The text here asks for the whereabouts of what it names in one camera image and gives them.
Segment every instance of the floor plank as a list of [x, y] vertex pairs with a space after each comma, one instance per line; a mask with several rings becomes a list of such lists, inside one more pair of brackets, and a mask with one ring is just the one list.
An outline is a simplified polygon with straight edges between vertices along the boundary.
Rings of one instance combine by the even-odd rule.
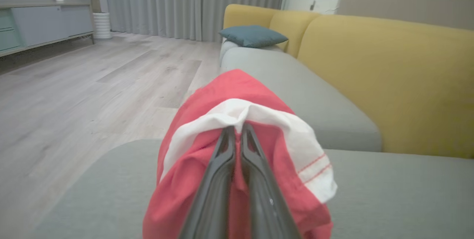
[[26, 238], [110, 149], [162, 138], [183, 101], [217, 76], [219, 47], [114, 33], [70, 52], [46, 48], [37, 62], [3, 57], [29, 65], [0, 75], [0, 238]]

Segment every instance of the red and white fabric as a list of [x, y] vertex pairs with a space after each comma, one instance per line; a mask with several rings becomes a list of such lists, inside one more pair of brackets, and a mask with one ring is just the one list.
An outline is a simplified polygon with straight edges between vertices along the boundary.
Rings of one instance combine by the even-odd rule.
[[230, 238], [250, 238], [249, 193], [239, 158], [244, 122], [252, 123], [301, 234], [307, 239], [330, 238], [332, 222], [325, 203], [337, 185], [313, 129], [259, 81], [232, 70], [196, 91], [173, 119], [159, 151], [144, 239], [179, 235], [220, 132], [227, 126], [234, 126], [237, 133]]

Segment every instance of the white plant pot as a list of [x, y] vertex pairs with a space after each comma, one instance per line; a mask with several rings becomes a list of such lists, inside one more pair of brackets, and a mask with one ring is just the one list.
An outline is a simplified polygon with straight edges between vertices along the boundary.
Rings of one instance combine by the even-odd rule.
[[110, 13], [93, 13], [95, 32], [94, 39], [107, 40], [112, 38], [110, 33]]

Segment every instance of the blue pillow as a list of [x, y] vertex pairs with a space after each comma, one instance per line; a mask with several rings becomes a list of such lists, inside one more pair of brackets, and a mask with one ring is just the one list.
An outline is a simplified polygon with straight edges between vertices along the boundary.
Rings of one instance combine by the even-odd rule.
[[220, 30], [220, 35], [242, 47], [268, 47], [288, 38], [260, 25], [232, 26]]

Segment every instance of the cabinet top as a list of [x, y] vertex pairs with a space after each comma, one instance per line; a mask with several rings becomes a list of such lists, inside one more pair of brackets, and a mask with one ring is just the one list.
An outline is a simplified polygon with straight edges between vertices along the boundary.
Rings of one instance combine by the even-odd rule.
[[69, 2], [58, 3], [55, 1], [48, 2], [20, 2], [20, 3], [0, 3], [1, 8], [19, 8], [19, 7], [42, 7], [42, 6], [78, 6], [90, 5], [88, 2]]

